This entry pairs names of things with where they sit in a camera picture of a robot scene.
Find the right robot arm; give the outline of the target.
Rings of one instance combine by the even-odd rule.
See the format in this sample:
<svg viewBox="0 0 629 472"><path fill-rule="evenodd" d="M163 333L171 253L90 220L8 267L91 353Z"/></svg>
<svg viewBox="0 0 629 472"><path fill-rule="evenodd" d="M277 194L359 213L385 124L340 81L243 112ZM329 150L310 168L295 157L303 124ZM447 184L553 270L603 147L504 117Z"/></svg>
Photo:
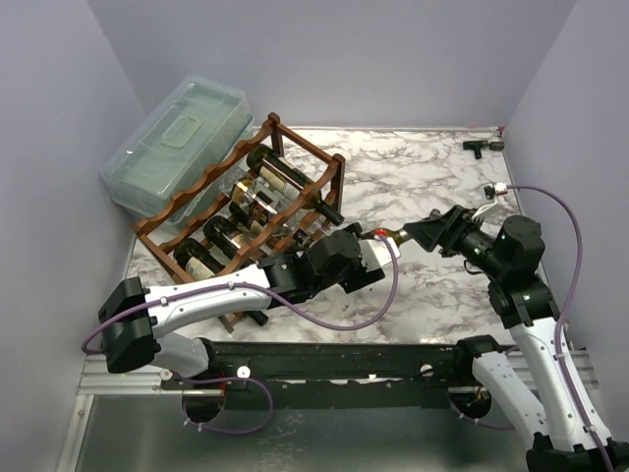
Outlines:
<svg viewBox="0 0 629 472"><path fill-rule="evenodd" d="M559 332L559 310L537 274L545 245L540 225L509 216L496 236L483 232L468 209L404 226L425 251L462 256L489 280L490 304L530 372L529 389L489 336L459 341L452 373L461 384L479 382L523 440L531 471L625 471L628 445L613 439L591 401Z"/></svg>

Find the clear square whisky bottle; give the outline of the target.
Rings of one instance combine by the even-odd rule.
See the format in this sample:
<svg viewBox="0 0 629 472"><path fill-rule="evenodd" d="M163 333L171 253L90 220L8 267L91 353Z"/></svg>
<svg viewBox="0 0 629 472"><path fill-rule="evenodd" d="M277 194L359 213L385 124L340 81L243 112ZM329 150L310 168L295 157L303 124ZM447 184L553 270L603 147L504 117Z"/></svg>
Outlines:
<svg viewBox="0 0 629 472"><path fill-rule="evenodd" d="M229 172L219 188L236 205L259 207L270 217L289 208L283 200L269 193L253 175L240 168Z"/></svg>

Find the dark wine bottle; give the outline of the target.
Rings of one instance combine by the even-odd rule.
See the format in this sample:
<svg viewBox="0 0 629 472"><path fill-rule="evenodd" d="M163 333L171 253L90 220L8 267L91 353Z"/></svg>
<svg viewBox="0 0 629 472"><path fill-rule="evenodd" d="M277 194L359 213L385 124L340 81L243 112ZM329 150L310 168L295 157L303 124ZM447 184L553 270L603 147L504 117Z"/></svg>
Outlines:
<svg viewBox="0 0 629 472"><path fill-rule="evenodd" d="M246 233L222 215L210 218L202 232L229 260L233 260L243 247L249 247L252 243Z"/></svg>
<svg viewBox="0 0 629 472"><path fill-rule="evenodd" d="M266 211L263 211L259 207L255 206L238 206L232 202L229 204L228 209L236 220L248 229L254 236L261 234L271 219ZM289 237L289 246L296 245L298 248L308 247L309 245L300 245L291 238L294 226L295 222L292 219L289 219L266 239L265 244L270 249L273 249L283 238Z"/></svg>

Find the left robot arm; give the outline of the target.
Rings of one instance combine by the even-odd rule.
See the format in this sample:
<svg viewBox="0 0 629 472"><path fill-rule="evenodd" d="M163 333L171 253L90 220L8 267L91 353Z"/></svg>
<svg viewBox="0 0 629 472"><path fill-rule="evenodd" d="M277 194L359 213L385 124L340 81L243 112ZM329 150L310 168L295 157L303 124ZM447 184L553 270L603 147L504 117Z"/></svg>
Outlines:
<svg viewBox="0 0 629 472"><path fill-rule="evenodd" d="M384 277L395 266L397 245L381 234L361 239L347 230L324 236L298 252L275 253L255 265L209 279L167 286L122 280L98 312L97 335L111 374L152 365L211 386L218 366L200 340L180 329L237 312L300 304L332 285L352 292Z"/></svg>

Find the dark bottle white label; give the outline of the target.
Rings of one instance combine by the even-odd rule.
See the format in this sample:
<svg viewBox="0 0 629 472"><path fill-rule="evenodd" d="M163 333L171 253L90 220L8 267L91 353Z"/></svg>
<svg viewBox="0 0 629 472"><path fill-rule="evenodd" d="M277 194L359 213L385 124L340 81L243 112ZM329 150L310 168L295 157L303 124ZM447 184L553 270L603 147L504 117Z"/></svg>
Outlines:
<svg viewBox="0 0 629 472"><path fill-rule="evenodd" d="M282 155L266 145L259 145L253 149L248 154L246 162L249 168L268 183L272 189L289 201L295 201L301 196L301 192L314 182ZM338 210L324 201L321 191L317 191L306 200L303 208L316 210L336 226L345 220L345 217Z"/></svg>

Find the tall green wine bottle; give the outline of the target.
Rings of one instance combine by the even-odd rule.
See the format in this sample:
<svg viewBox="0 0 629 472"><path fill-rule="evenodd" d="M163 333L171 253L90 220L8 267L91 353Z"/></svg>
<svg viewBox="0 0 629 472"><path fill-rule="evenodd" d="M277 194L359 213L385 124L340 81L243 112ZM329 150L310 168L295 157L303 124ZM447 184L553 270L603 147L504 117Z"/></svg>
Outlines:
<svg viewBox="0 0 629 472"><path fill-rule="evenodd" d="M404 228L398 230L376 228L369 232L363 233L361 238L363 240L368 240L375 239L377 236L383 236L392 239L396 246L401 246L402 244L412 240L412 236Z"/></svg>

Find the clear glass wine bottle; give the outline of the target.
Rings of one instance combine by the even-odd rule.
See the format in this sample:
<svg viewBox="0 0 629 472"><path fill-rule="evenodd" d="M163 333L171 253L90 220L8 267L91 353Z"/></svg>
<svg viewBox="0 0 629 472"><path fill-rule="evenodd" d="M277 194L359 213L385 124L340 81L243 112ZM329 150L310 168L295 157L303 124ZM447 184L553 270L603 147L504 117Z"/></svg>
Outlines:
<svg viewBox="0 0 629 472"><path fill-rule="evenodd" d="M296 220L292 229L291 238L300 245L313 243L322 236L331 234L331 230L324 225L324 222L318 217L308 227L301 227L302 221Z"/></svg>

